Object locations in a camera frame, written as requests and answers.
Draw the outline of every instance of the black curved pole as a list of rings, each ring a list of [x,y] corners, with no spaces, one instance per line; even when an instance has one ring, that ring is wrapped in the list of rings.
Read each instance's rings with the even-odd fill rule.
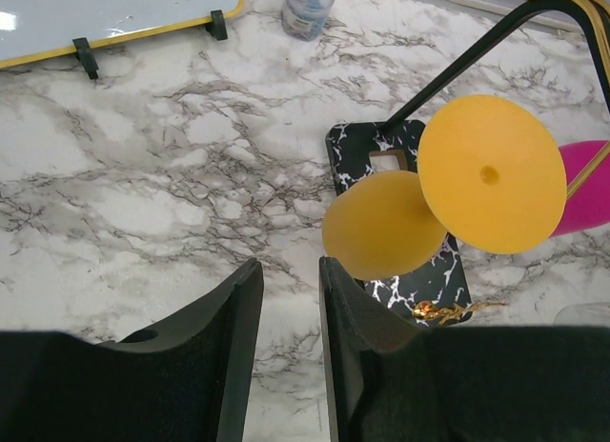
[[[595,6],[603,21],[606,33],[610,32],[610,15],[600,6]],[[416,96],[397,111],[388,121],[380,125],[382,133],[389,133],[400,126],[411,114],[428,102],[439,91],[453,82],[456,77],[464,73],[468,68],[475,64],[480,58],[487,54],[491,49],[508,37],[512,32],[522,26],[536,15],[547,11],[560,11],[565,13],[580,25],[591,51],[593,63],[598,73],[601,89],[606,101],[606,106],[610,110],[610,83],[601,60],[600,46],[595,37],[593,23],[587,13],[575,2],[571,0],[531,0],[521,4],[502,18],[493,28],[483,35],[470,49],[464,52],[456,61],[445,69],[428,86],[420,91]]]

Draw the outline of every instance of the pink cup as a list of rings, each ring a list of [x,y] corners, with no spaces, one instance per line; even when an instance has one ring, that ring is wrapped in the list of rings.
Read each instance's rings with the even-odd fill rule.
[[[568,183],[596,155],[607,141],[589,140],[559,148]],[[565,206],[552,237],[588,230],[610,222],[610,158],[603,161]]]

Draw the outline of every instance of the whiteboard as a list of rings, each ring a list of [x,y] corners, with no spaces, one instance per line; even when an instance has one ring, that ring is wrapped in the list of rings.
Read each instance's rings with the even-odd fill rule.
[[[0,69],[236,16],[243,0],[0,0]]]

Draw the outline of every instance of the disc center dimple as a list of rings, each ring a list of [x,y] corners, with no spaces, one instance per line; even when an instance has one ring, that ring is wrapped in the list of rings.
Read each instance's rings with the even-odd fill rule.
[[[496,185],[499,181],[499,173],[491,166],[484,166],[480,170],[480,179],[485,185]]]

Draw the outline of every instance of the small plastic jar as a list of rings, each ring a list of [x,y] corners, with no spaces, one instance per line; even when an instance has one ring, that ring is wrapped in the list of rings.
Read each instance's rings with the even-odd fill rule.
[[[324,29],[335,0],[284,0],[282,26],[287,34],[314,40]]]

